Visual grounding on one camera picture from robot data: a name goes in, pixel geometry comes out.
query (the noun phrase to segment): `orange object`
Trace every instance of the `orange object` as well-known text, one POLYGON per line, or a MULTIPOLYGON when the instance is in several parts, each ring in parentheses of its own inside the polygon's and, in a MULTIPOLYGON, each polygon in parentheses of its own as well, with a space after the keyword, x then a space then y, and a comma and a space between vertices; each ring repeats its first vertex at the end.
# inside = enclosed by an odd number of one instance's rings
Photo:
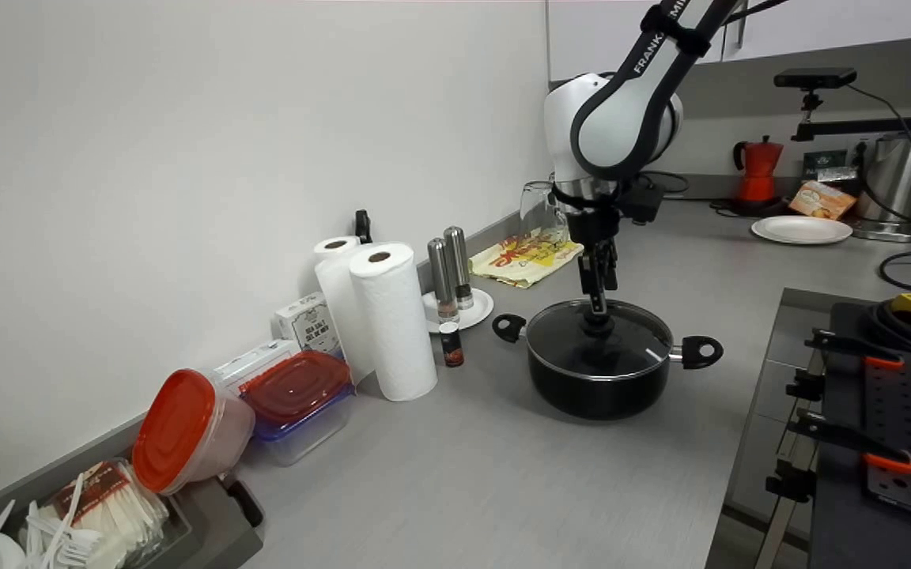
POLYGON ((134 446, 141 486, 158 495, 178 481, 206 439, 212 412, 215 388, 202 372, 178 370, 168 377, 134 446))
POLYGON ((905 454, 907 461, 896 461, 888 457, 872 457, 872 454, 863 454, 863 466, 866 467, 876 467, 876 471, 888 471, 896 479, 911 479, 911 454, 905 454))
POLYGON ((888 357, 863 357, 866 370, 882 370, 882 372, 905 372, 905 360, 888 360, 888 357))
POLYGON ((736 202, 744 206, 762 206, 774 202, 774 165, 779 165, 781 147, 769 143, 736 143, 734 147, 734 165, 744 170, 744 180, 736 188, 736 202))

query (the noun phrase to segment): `kitchen counter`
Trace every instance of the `kitchen counter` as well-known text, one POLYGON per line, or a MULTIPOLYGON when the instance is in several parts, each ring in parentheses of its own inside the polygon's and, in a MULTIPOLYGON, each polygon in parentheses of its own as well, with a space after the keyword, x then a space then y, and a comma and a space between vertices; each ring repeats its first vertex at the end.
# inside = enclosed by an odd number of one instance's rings
MULTIPOLYGON (((528 384, 526 344, 466 332, 467 363, 390 406, 363 387, 350 423, 295 467, 245 466, 266 510, 248 569, 697 569, 757 392, 785 289, 882 302, 876 263, 905 244, 774 248, 707 202, 668 202, 619 233, 615 298, 657 313, 675 334, 714 334, 710 370, 671 370, 641 413, 583 423, 528 384)), ((485 286, 496 313, 535 315, 583 298, 577 269, 535 292, 485 286)))

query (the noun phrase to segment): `red coffee maker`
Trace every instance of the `red coffee maker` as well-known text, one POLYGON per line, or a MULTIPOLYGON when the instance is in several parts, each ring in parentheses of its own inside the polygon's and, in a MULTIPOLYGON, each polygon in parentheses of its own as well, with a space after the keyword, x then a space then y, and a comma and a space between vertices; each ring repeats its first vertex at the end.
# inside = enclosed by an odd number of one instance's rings
POLYGON ((781 147, 769 143, 736 143, 734 147, 734 165, 744 170, 744 180, 736 188, 736 202, 741 206, 767 206, 774 202, 774 180, 771 170, 779 165, 781 147))

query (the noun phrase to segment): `paper towel roll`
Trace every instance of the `paper towel roll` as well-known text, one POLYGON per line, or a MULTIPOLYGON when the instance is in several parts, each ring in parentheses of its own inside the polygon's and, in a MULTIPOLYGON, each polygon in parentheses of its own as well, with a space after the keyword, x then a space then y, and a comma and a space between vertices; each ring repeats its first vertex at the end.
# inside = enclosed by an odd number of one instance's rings
POLYGON ((368 315, 374 370, 390 401, 411 401, 436 387, 416 251, 405 244, 360 248, 350 256, 358 302, 368 315))
POLYGON ((320 261, 350 261, 358 248, 360 248, 358 236, 343 233, 343 236, 328 236, 328 242, 316 244, 314 256, 316 256, 316 263, 320 261))
POLYGON ((360 251, 358 236, 328 236, 316 244, 316 283, 328 307, 331 332, 348 360, 355 384, 374 372, 369 339, 358 289, 350 280, 350 256, 360 251))

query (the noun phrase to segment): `white wall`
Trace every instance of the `white wall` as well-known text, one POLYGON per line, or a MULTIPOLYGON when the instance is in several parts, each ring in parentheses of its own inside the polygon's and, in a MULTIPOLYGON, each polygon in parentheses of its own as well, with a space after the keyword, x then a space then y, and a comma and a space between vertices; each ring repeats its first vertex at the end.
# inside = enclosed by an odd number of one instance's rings
POLYGON ((517 208, 541 98, 541 0, 0 0, 0 486, 256 344, 358 206, 517 208))

